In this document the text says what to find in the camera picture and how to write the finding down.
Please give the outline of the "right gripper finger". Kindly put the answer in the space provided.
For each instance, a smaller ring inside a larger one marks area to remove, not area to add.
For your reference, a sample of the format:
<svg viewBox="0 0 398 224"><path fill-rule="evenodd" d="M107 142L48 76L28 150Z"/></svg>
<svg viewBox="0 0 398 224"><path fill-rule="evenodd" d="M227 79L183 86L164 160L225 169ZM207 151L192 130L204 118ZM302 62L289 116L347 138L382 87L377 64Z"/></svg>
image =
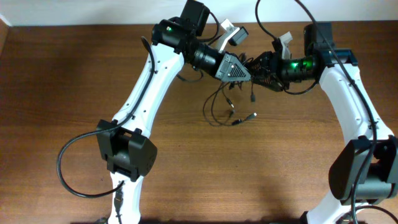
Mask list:
<svg viewBox="0 0 398 224"><path fill-rule="evenodd" d="M277 80L272 77L272 76L268 76L268 77L252 77L252 82L253 84L257 84L260 86L263 86L265 88L268 88L270 90L278 90L279 89L279 84L277 82Z"/></svg>
<svg viewBox="0 0 398 224"><path fill-rule="evenodd" d="M248 70L250 72L258 72L269 67L269 52L260 54L253 61L248 63Z"/></svg>

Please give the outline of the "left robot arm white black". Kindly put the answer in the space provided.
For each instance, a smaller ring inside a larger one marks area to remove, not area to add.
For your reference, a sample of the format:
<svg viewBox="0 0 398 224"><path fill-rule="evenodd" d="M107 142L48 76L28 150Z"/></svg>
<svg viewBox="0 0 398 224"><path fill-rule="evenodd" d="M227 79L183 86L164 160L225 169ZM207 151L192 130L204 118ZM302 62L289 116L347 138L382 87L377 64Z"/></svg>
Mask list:
<svg viewBox="0 0 398 224"><path fill-rule="evenodd" d="M178 17L164 19L152 30L146 65L129 98L110 122L97 125L102 159L107 163L115 192L108 223L139 223L141 187L157 157L150 133L157 110L174 78L186 63L224 83L251 79L239 57L225 46L239 45L244 27L224 20L224 34L216 47L201 38L210 10L201 2L187 1Z"/></svg>

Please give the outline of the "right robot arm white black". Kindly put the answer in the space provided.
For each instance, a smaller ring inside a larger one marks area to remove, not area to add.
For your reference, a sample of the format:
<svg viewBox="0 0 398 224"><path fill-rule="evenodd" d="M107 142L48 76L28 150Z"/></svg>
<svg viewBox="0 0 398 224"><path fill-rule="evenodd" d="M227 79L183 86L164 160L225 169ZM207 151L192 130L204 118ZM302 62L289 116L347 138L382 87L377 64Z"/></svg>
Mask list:
<svg viewBox="0 0 398 224"><path fill-rule="evenodd" d="M291 35L274 41L247 67L255 84L288 91L292 82L312 80L326 93L338 118L345 147L330 167L329 191L300 217L301 223L356 223L358 212L378 208L397 195L397 138L375 110L350 49L337 49L329 22L304 28L305 55L286 56Z"/></svg>

